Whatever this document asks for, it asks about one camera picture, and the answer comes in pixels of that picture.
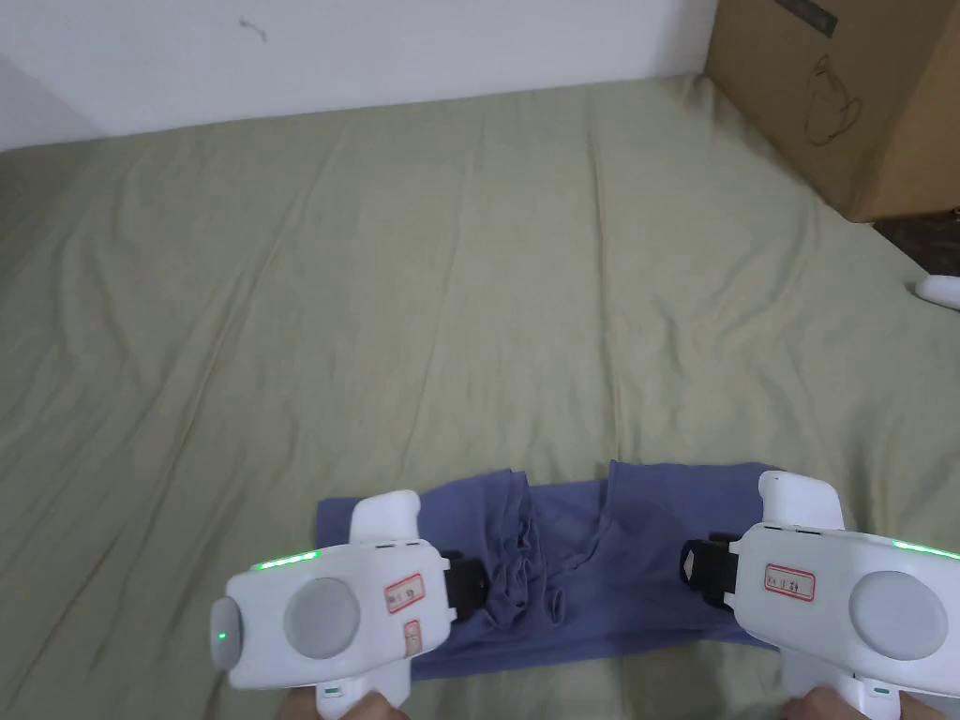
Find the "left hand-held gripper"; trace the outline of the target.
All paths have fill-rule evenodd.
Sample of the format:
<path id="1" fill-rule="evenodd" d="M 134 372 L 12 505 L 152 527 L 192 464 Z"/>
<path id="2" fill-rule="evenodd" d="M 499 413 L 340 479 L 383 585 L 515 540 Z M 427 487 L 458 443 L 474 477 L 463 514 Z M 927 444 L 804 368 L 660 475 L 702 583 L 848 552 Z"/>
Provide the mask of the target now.
<path id="1" fill-rule="evenodd" d="M 348 542 L 261 562 L 212 606 L 212 665 L 236 689 L 310 687 L 339 719 L 369 694 L 408 697 L 414 657 L 439 648 L 488 598 L 483 563 L 440 552 L 410 490 L 360 501 Z"/>

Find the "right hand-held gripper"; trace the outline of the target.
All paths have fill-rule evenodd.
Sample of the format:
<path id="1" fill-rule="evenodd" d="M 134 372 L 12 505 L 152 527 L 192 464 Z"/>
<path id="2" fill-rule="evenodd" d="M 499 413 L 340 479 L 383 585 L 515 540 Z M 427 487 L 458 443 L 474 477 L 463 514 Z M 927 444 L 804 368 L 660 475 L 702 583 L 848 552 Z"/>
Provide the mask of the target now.
<path id="1" fill-rule="evenodd" d="M 795 698 L 830 687 L 870 719 L 905 692 L 959 695 L 959 557 L 849 531 L 834 488 L 766 471 L 761 521 L 683 546 L 683 583 L 774 646 Z"/>

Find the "person's left hand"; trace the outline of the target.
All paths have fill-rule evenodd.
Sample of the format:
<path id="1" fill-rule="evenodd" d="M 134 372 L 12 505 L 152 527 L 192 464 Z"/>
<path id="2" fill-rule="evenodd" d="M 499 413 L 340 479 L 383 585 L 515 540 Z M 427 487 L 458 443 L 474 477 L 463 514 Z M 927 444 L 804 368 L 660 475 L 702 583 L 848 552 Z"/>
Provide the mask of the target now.
<path id="1" fill-rule="evenodd" d="M 312 688 L 294 688 L 281 702 L 276 719 L 305 720 L 326 719 L 317 710 L 315 693 Z M 378 693 L 370 693 L 361 699 L 341 719 L 375 720 L 375 719 L 408 719 L 401 710 L 392 706 L 387 699 Z"/>

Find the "person's right hand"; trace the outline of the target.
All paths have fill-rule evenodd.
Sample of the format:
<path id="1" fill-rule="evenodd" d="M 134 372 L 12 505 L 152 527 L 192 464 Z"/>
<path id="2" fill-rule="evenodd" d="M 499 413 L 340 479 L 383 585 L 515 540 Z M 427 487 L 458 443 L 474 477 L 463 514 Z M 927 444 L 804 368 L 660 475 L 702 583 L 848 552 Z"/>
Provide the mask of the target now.
<path id="1" fill-rule="evenodd" d="M 943 719 L 959 690 L 933 690 L 844 672 L 825 664 L 786 664 L 785 719 Z"/>

